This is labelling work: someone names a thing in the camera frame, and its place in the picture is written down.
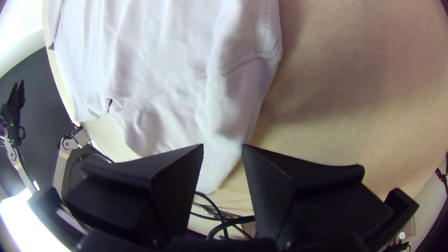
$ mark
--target t-shirt seam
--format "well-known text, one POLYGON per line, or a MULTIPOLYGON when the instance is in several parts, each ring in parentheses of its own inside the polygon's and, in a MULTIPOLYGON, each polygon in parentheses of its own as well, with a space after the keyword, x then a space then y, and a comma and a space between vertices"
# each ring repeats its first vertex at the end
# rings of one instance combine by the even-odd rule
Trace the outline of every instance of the t-shirt seam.
POLYGON ((266 53, 266 52, 262 52, 262 53, 255 52, 255 53, 252 53, 252 54, 251 54, 252 57, 248 57, 248 56, 250 56, 250 55, 245 55, 245 56, 243 56, 243 57, 240 57, 238 60, 234 61, 233 63, 227 65, 227 67, 223 67, 223 68, 224 68, 223 71, 216 72, 216 73, 213 73, 213 72, 211 72, 211 73, 207 73, 207 72, 205 72, 204 75, 202 75, 202 76, 197 76, 197 77, 194 77, 194 78, 191 78, 191 79, 183 79, 183 80, 179 80, 177 83, 175 83, 175 84, 173 84, 173 85, 171 85, 171 86, 169 86, 169 87, 162 88, 162 89, 159 89, 159 90, 157 90, 157 91, 154 91, 154 92, 152 92, 151 94, 149 94, 148 96, 146 96, 145 98, 143 98, 137 105, 133 106, 133 107, 132 107, 131 109, 129 109, 129 110, 126 110, 126 112, 124 113, 124 115, 123 115, 122 118, 118 121, 117 124, 118 124, 118 125, 121 125, 121 124, 123 123, 123 121, 124 121, 130 114, 132 114, 137 108, 141 107, 142 104, 145 103, 149 98, 151 98, 152 96, 154 96, 154 95, 156 95, 156 94, 158 94, 158 93, 164 92, 164 91, 166 91, 166 90, 170 90, 170 89, 177 88, 177 87, 179 87, 180 84, 183 84, 183 83, 185 83, 185 82, 192 82, 192 81, 203 80, 203 79, 207 78, 208 76, 213 76, 213 75, 228 75, 229 73, 231 73, 231 72, 235 71, 236 69, 238 69, 238 67, 240 67, 240 66, 242 66, 242 65, 244 65, 244 64, 246 64, 246 63, 249 63, 250 61, 252 61, 252 60, 254 60, 254 59, 256 59, 256 58, 262 58, 262 59, 268 59, 268 60, 271 60, 271 58, 269 58, 269 57, 260 57, 261 55, 264 56, 264 55, 268 55, 268 54, 269 54, 269 53, 266 53))

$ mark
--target black cable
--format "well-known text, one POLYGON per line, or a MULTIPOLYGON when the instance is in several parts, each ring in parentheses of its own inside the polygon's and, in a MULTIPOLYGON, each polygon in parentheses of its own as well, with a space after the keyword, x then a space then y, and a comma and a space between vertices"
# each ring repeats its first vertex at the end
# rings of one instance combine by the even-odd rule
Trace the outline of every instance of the black cable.
MULTIPOLYGON (((205 211, 207 211, 208 214, 212 215, 213 217, 215 217, 216 219, 218 218, 218 214, 215 213, 213 210, 209 209, 207 206, 201 205, 202 208, 204 208, 205 211)), ((232 225, 232 227, 234 227, 238 232, 242 233, 244 235, 244 237, 246 237, 249 240, 252 240, 253 237, 250 236, 248 233, 246 233, 244 230, 240 229, 237 225, 232 225)))
POLYGON ((114 163, 110 158, 105 157, 105 156, 102 156, 102 155, 99 155, 99 154, 97 154, 97 153, 91 153, 91 154, 83 154, 83 155, 81 155, 81 156, 80 156, 79 158, 77 158, 76 161, 73 162, 73 164, 71 165, 71 168, 70 168, 70 177, 69 177, 69 191, 71 190, 71 177, 73 176, 73 171, 75 170, 75 169, 74 169, 74 168, 75 168, 75 165, 76 165, 78 162, 81 162, 81 161, 83 161, 84 159, 86 159, 86 158, 88 158, 88 157, 90 157, 90 156, 96 156, 96 157, 98 157, 99 159, 102 159, 102 160, 105 161, 105 162, 108 162, 108 163, 114 163))
MULTIPOLYGON (((219 210, 219 208, 216 206, 216 204, 213 203, 213 201, 212 201, 210 198, 208 198, 208 197, 207 197, 205 194, 203 194, 203 193, 195 192, 195 194, 198 195, 198 196, 201 197, 201 198, 204 198, 206 201, 208 201, 208 202, 211 204, 211 206, 215 209, 216 213, 218 214, 219 219, 221 220, 221 225, 224 225, 224 223, 225 223, 225 218, 224 218, 223 214, 221 213, 221 211, 219 210)), ((227 231, 227 227, 228 227, 228 226, 225 226, 225 227, 223 228, 223 230, 224 230, 224 237, 225 237, 226 239, 229 238, 229 233, 228 233, 228 231, 227 231)))
POLYGON ((82 159, 81 159, 81 157, 79 157, 79 158, 77 158, 76 161, 74 161, 73 164, 71 165, 71 168, 70 168, 70 177, 69 177, 69 191, 71 191, 71 177, 73 176, 73 171, 75 170, 75 165, 76 165, 78 162, 81 162, 81 161, 82 161, 82 159))
POLYGON ((215 218, 215 217, 209 217, 209 216, 205 216, 205 215, 201 215, 201 214, 197 214, 197 213, 194 213, 194 212, 191 212, 190 214, 191 214, 191 215, 194 215, 194 216, 196 216, 196 217, 202 218, 202 219, 206 219, 206 220, 221 221, 221 220, 218 219, 218 218, 215 218))
POLYGON ((439 177, 440 181, 442 181, 442 183, 445 185, 445 190, 447 192, 447 196, 448 196, 448 182, 447 182, 447 173, 448 173, 448 152, 446 152, 445 157, 447 159, 447 167, 445 170, 445 174, 442 174, 442 172, 440 171, 439 168, 437 168, 435 170, 435 173, 437 174, 437 176, 439 177))
MULTIPOLYGON (((191 212, 191 214, 194 215, 194 216, 196 216, 196 217, 199 217, 199 218, 202 218, 202 219, 206 219, 206 220, 221 221, 221 220, 220 220, 219 218, 217 218, 217 217, 209 217, 209 216, 200 215, 200 214, 197 214, 197 213, 194 213, 194 212, 191 212)), ((232 227, 234 227, 238 232, 240 232, 241 234, 243 234, 244 237, 246 237, 247 239, 249 239, 249 240, 252 240, 252 239, 253 239, 253 237, 252 237, 250 234, 248 234, 246 231, 242 230, 242 229, 241 229, 240 227, 238 227, 237 225, 232 225, 232 227)))
POLYGON ((253 215, 227 220, 225 223, 221 223, 220 225, 213 228, 207 235, 207 240, 212 240, 219 231, 225 229, 226 227, 236 225, 236 224, 245 224, 245 223, 254 222, 254 221, 255 221, 255 216, 253 216, 253 215))

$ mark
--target white t-shirt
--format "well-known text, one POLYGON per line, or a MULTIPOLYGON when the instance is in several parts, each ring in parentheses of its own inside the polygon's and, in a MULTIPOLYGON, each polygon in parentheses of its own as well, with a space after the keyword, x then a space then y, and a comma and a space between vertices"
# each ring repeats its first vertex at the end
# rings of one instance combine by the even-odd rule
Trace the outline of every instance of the white t-shirt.
POLYGON ((48 19, 74 120, 109 112, 140 156, 203 143, 196 189, 216 190, 251 137, 277 70, 278 0, 64 0, 55 6, 48 19))

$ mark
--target metal bracket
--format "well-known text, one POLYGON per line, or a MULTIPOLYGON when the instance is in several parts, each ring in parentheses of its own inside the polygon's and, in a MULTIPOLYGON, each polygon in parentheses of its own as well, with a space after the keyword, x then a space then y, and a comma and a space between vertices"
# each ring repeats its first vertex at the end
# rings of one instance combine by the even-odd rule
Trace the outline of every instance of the metal bracket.
POLYGON ((20 151, 19 151, 18 147, 12 146, 12 143, 8 140, 7 133, 5 135, 4 143, 5 143, 5 147, 7 150, 7 155, 8 155, 9 161, 14 166, 14 168, 17 170, 20 178, 22 179, 25 186, 29 189, 29 191, 32 194, 35 193, 37 190, 34 187, 33 182, 29 179, 25 168, 23 167, 20 151))
POLYGON ((57 193, 62 198, 62 186, 64 181, 65 167, 67 160, 73 150, 83 148, 91 141, 87 131, 79 127, 72 131, 70 136, 62 137, 59 144, 59 155, 56 161, 55 174, 53 176, 53 186, 56 188, 57 193))

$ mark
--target dark background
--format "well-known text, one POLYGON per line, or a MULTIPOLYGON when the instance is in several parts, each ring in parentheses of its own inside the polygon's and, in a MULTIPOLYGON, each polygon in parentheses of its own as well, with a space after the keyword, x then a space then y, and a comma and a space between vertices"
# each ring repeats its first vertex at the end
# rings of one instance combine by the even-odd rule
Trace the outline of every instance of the dark background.
MULTIPOLYGON (((26 99, 21 111, 21 126, 27 135, 20 150, 28 174, 42 189, 52 184, 59 141, 74 126, 59 97, 45 48, 0 78, 0 105, 7 102, 14 83, 21 79, 25 81, 26 99)), ((4 147, 0 147, 0 184, 10 196, 25 188, 7 159, 4 147)))

